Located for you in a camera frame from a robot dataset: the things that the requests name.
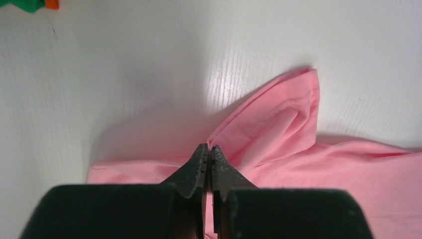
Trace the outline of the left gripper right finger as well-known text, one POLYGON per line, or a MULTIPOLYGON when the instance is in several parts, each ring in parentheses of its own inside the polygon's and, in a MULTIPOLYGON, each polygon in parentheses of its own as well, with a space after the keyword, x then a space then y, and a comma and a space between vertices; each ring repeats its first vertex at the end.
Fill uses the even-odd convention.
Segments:
POLYGON ((337 189, 258 188, 221 148, 210 152, 213 230, 220 239, 371 239, 349 193, 337 189))

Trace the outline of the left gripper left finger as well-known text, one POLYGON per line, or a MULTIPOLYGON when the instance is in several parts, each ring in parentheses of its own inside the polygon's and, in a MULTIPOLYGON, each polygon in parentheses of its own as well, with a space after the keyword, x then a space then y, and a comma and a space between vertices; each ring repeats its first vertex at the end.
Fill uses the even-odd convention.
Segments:
POLYGON ((39 201, 23 239, 202 239, 208 146, 159 184, 61 185, 39 201))

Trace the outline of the pink t-shirt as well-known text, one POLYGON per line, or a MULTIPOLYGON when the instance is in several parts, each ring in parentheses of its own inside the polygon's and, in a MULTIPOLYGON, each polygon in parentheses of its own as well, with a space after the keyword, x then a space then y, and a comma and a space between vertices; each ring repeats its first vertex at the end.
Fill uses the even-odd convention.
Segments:
POLYGON ((92 150, 89 184, 162 182, 197 145, 219 146, 258 187, 346 190, 377 239, 422 236, 422 153, 364 140, 317 141, 317 70, 283 74, 217 126, 141 122, 112 128, 92 150))

